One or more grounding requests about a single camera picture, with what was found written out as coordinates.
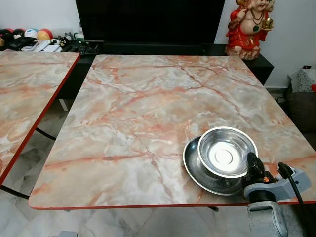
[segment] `stainless steel bowl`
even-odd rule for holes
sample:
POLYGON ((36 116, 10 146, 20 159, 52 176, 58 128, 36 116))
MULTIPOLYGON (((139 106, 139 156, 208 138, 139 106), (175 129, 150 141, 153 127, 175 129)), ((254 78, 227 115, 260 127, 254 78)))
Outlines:
POLYGON ((205 190, 219 195, 235 195, 242 188, 241 179, 228 179, 217 176, 204 167, 198 157, 199 137, 192 139, 184 148, 183 162, 191 178, 205 190))
POLYGON ((247 155, 258 156, 256 145, 244 132, 232 127, 216 127, 204 133, 197 146, 202 164, 212 173, 225 178, 247 174, 247 155))

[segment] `floor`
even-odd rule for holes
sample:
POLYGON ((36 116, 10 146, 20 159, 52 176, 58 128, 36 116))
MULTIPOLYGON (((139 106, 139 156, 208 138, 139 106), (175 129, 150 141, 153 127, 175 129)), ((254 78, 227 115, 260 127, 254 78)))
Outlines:
MULTIPOLYGON (((67 116, 55 101, 39 128, 57 136, 67 116)), ((5 180, 29 194, 53 141, 36 131, 5 180)), ((296 209, 282 207, 290 237, 302 237, 296 209)), ((36 211, 27 201, 0 190, 0 237, 52 237, 75 231, 79 237, 250 237, 246 207, 136 208, 36 211)))

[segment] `marble-pattern table top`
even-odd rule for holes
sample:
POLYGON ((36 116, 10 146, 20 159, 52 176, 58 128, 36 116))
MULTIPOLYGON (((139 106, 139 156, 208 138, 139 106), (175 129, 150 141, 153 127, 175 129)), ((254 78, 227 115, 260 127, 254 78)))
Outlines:
POLYGON ((34 209, 239 205, 187 174, 185 144, 210 128, 246 132, 277 174, 316 153, 237 57, 98 55, 31 193, 34 209))
POLYGON ((0 184, 78 59, 78 53, 0 52, 0 184))

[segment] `red idol statue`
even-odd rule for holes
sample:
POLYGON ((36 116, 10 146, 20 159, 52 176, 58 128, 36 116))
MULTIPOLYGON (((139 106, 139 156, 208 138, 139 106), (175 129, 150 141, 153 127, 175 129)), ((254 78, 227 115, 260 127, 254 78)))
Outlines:
POLYGON ((236 3, 239 8, 231 13, 226 53, 241 59, 257 58, 259 40, 265 41, 273 28, 269 12, 273 11, 275 0, 236 0, 236 3))

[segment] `black tv screen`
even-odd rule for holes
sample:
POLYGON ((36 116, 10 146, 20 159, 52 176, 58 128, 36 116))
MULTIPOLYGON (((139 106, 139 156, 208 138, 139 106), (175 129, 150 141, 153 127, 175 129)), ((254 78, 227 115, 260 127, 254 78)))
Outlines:
POLYGON ((76 0, 86 40, 213 43, 224 0, 76 0))

